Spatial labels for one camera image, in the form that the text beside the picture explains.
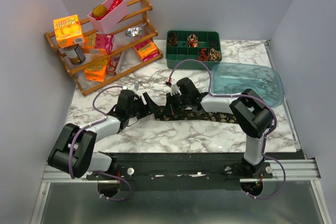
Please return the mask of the black leaf patterned tie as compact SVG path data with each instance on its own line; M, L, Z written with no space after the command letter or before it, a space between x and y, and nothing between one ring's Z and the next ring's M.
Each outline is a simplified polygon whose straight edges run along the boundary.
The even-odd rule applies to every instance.
M157 121L210 121L219 123L238 124L236 117L224 112L194 112L182 110L174 114L165 114L164 106L160 106L160 111L154 113Z

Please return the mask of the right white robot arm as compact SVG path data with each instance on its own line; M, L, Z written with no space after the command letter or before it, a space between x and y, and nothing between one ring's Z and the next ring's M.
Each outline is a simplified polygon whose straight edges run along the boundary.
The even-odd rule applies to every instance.
M249 178L259 174L265 161L266 136L275 126L272 109L252 89L242 93L223 95L199 92L189 78L173 84L166 82L164 116L181 116L185 120L233 120L246 134L246 148L241 171Z

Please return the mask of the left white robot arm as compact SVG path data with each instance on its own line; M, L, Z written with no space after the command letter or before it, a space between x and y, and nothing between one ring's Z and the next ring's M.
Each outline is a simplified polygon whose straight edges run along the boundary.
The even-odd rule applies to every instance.
M132 90L121 90L116 105L103 118L85 126L66 124L49 156L47 164L79 178L86 172L98 173L104 179L116 175L116 166L109 154L94 151L97 141L121 132L131 118L142 119L159 112L160 107L145 92L141 96Z

